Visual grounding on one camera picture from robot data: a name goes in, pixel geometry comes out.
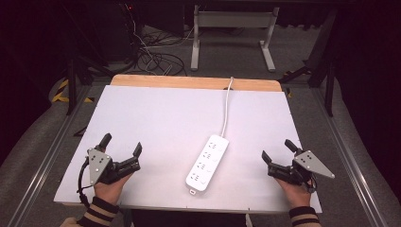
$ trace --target white metal stand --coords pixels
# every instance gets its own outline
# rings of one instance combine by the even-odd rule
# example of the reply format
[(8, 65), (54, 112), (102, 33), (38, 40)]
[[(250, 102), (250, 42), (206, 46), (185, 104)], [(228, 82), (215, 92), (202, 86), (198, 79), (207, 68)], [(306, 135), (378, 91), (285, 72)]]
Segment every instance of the white metal stand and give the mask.
[(274, 8), (273, 12), (199, 11), (199, 6), (195, 6), (191, 70), (198, 70), (200, 54), (199, 27), (268, 27), (269, 30), (266, 39), (260, 41), (260, 47), (262, 48), (269, 71), (274, 72), (275, 67), (269, 52), (269, 43), (277, 20), (278, 11), (279, 8)]

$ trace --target power strip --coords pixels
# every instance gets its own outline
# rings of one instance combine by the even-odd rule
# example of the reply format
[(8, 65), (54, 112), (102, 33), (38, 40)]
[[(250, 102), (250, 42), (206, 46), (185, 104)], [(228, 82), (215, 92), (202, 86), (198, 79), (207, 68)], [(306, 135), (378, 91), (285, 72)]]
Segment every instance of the power strip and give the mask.
[(210, 183), (229, 141), (218, 135), (210, 136), (195, 164), (186, 177), (191, 195), (203, 192)]

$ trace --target striped cuff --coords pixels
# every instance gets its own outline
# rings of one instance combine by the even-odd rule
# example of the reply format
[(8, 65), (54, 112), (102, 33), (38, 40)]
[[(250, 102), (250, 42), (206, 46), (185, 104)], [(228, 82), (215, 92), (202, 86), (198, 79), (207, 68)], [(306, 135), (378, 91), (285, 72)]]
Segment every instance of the striped cuff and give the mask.
[(296, 227), (318, 227), (321, 226), (315, 209), (310, 206), (301, 206), (289, 211), (292, 226)]
[(98, 197), (94, 197), (91, 206), (77, 224), (91, 227), (110, 226), (118, 209), (118, 206), (113, 206)]

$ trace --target gripper mounting plate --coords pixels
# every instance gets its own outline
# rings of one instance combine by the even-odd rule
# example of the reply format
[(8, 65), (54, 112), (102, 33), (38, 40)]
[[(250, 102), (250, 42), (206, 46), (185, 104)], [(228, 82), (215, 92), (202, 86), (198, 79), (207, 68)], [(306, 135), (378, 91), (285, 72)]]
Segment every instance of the gripper mounting plate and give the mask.
[(89, 155), (90, 184), (95, 185), (95, 183), (97, 183), (99, 177), (103, 173), (107, 164), (112, 160), (112, 158), (109, 155), (107, 155), (95, 148), (89, 149), (88, 155)]
[(312, 151), (308, 150), (304, 153), (296, 156), (294, 161), (302, 166), (304, 169), (309, 170), (311, 172), (323, 175), (324, 177), (333, 178), (334, 174), (328, 169)]

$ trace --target white tabletop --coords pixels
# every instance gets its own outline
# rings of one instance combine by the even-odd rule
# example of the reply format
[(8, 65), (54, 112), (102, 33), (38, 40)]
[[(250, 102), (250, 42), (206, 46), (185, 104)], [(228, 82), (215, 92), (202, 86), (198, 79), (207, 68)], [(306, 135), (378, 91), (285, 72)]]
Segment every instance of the white tabletop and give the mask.
[[(231, 91), (225, 138), (230, 145), (205, 193), (192, 196), (185, 177), (207, 139), (220, 134), (226, 91), (209, 89), (106, 86), (77, 151), (56, 193), (55, 202), (79, 204), (77, 181), (88, 148), (106, 133), (113, 137), (106, 153), (115, 162), (143, 146), (141, 169), (126, 183), (120, 206), (127, 208), (275, 213), (288, 204), (261, 158), (289, 166), (286, 139), (301, 146), (288, 103), (281, 92)], [(83, 185), (89, 185), (89, 171)], [(92, 198), (92, 188), (84, 193)], [(320, 213), (319, 199), (311, 206)]]

